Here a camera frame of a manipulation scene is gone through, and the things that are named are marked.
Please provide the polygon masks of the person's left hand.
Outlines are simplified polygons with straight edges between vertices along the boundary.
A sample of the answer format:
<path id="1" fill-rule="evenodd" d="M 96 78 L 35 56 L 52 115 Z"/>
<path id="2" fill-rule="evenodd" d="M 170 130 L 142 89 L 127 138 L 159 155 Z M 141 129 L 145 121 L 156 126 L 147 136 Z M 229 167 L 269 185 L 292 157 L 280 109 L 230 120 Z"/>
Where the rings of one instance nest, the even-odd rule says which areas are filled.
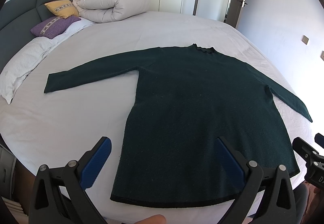
<path id="1" fill-rule="evenodd" d="M 135 224 L 166 224 L 166 218 L 163 215 L 157 214 L 146 219 L 140 220 Z"/>

